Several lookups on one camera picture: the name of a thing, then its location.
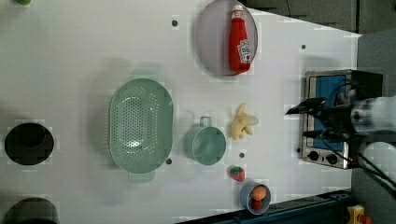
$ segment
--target green measuring cup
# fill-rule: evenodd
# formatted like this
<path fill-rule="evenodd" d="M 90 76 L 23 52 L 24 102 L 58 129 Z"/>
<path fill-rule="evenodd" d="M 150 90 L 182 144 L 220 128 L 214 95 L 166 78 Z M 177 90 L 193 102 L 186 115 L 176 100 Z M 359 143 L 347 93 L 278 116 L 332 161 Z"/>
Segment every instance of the green measuring cup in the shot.
<path fill-rule="evenodd" d="M 210 117 L 201 117 L 200 125 L 192 127 L 184 138 L 187 156 L 203 165 L 213 165 L 220 161 L 226 148 L 224 134 L 211 125 Z"/>

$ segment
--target toaster oven knob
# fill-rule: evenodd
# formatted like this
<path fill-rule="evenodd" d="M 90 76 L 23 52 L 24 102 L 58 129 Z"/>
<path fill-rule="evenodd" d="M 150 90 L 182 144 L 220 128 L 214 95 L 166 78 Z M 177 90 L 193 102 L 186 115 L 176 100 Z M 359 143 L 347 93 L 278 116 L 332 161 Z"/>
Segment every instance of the toaster oven knob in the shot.
<path fill-rule="evenodd" d="M 319 158 L 319 154 L 316 151 L 311 151 L 308 154 L 309 159 L 311 159 L 311 161 L 317 161 Z"/>
<path fill-rule="evenodd" d="M 334 154 L 330 154 L 329 156 L 326 157 L 326 160 L 329 162 L 329 164 L 334 165 L 337 163 L 338 159 Z"/>

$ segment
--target bottle cap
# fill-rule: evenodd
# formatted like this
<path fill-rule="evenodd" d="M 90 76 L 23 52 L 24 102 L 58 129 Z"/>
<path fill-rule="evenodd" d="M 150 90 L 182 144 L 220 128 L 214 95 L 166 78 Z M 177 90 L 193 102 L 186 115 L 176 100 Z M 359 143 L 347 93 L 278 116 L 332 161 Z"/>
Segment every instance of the bottle cap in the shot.
<path fill-rule="evenodd" d="M 242 7 L 242 5 L 235 5 L 233 7 L 233 11 L 243 11 L 244 7 Z"/>

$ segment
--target table surface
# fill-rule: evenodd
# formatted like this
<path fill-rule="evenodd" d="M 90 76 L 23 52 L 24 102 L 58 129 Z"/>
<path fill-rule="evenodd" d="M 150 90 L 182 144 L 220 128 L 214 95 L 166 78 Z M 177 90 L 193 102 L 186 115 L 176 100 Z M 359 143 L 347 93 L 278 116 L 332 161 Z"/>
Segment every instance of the table surface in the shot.
<path fill-rule="evenodd" d="M 0 137 L 34 121 L 56 141 L 47 161 L 29 167 L 1 146 L 1 217 L 29 196 L 52 201 L 63 224 L 174 223 L 231 212 L 241 209 L 243 185 L 227 175 L 233 164 L 269 187 L 271 203 L 350 188 L 350 171 L 298 158 L 300 121 L 284 114 L 301 101 L 305 71 L 356 67 L 359 36 L 250 10 L 259 29 L 254 64 L 244 75 L 217 76 L 192 44 L 194 22 L 210 2 L 41 0 L 15 7 L 0 0 Z M 154 69 L 173 98 L 173 163 L 151 182 L 133 184 L 108 151 L 107 110 L 139 67 Z M 229 127 L 244 102 L 260 123 L 254 135 L 234 141 Z M 227 133 L 226 153 L 213 166 L 183 152 L 184 134 L 201 116 Z"/>

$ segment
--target orange object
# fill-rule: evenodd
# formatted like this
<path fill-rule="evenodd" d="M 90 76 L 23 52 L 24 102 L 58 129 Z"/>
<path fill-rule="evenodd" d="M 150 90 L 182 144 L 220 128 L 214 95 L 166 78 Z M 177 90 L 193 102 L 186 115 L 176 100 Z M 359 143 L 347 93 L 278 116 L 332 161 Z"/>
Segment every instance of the orange object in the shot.
<path fill-rule="evenodd" d="M 359 215 L 358 216 L 358 221 L 361 224 L 373 224 L 373 219 L 371 217 L 367 217 L 365 215 Z"/>
<path fill-rule="evenodd" d="M 262 201 L 252 200 L 251 207 L 256 211 L 262 209 Z"/>
<path fill-rule="evenodd" d="M 242 5 L 233 7 L 228 54 L 230 67 L 233 71 L 244 73 L 250 68 L 250 47 Z"/>
<path fill-rule="evenodd" d="M 251 198 L 256 201 L 261 201 L 267 195 L 267 190 L 263 186 L 257 186 L 251 191 Z"/>

